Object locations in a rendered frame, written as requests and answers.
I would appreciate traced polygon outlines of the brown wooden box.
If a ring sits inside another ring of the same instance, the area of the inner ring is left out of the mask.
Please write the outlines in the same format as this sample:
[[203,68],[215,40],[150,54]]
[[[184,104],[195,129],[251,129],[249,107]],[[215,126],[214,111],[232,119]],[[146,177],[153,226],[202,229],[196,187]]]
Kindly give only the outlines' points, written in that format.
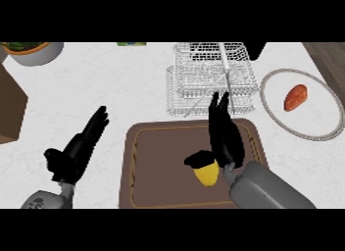
[[17,141],[29,96],[0,63],[0,144]]

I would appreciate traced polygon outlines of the brown tray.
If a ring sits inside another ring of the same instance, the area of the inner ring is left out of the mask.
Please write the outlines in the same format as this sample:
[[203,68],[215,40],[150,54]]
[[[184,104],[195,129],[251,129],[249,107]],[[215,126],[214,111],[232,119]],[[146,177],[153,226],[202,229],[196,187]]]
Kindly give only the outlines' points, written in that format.
[[209,122],[141,123],[127,133],[119,207],[122,209],[234,209],[223,178],[205,186],[184,163],[211,148]]

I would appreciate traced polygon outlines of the white round plate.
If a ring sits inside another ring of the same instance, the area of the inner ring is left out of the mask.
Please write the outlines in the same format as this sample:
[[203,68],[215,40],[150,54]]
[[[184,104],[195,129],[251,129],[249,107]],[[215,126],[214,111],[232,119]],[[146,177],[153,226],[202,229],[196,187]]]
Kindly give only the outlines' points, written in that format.
[[[285,111],[285,99],[298,84],[308,87],[308,100],[292,111]],[[345,109],[326,82],[298,69],[270,72],[260,85],[260,98],[276,124],[305,140],[334,139],[345,128]]]

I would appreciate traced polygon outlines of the grey bowl with greens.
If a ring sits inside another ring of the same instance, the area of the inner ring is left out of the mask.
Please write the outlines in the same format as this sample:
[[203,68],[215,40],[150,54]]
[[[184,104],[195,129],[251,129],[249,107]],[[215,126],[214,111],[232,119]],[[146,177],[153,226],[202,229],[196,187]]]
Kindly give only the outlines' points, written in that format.
[[63,42],[42,42],[36,48],[22,51],[13,50],[11,42],[0,42],[0,45],[14,60],[28,67],[48,64],[60,56],[64,49]]

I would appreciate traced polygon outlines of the black object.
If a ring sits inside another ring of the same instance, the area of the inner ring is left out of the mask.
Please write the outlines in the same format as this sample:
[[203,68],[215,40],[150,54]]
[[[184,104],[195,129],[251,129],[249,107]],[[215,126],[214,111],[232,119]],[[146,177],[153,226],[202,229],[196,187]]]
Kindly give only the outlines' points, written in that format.
[[248,51],[248,56],[251,61],[255,61],[260,58],[261,52],[266,47],[266,42],[246,42],[245,43],[246,51]]

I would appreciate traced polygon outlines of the dark wooden cabinet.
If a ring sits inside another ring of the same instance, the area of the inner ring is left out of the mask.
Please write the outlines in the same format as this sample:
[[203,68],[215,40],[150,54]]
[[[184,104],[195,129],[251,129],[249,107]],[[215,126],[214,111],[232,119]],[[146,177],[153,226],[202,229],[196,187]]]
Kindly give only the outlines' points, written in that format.
[[345,108],[345,42],[305,42],[304,45]]

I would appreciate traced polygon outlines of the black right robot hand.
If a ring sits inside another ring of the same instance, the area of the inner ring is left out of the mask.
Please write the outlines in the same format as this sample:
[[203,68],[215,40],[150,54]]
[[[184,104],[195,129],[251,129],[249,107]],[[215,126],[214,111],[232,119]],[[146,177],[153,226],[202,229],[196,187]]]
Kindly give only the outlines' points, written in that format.
[[209,106],[209,135],[212,150],[200,150],[186,158],[184,163],[196,170],[205,168],[214,163],[224,168],[234,164],[239,169],[243,166],[245,147],[239,126],[233,122],[230,112],[230,93],[220,96],[214,94]]

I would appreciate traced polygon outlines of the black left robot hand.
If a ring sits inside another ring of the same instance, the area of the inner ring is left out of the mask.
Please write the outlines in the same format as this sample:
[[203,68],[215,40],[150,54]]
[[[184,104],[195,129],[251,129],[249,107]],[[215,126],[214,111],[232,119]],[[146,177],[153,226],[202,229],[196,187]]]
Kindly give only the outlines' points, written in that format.
[[101,106],[84,131],[75,135],[64,150],[54,148],[45,150],[47,168],[53,172],[54,181],[76,184],[81,180],[107,125],[106,106]]

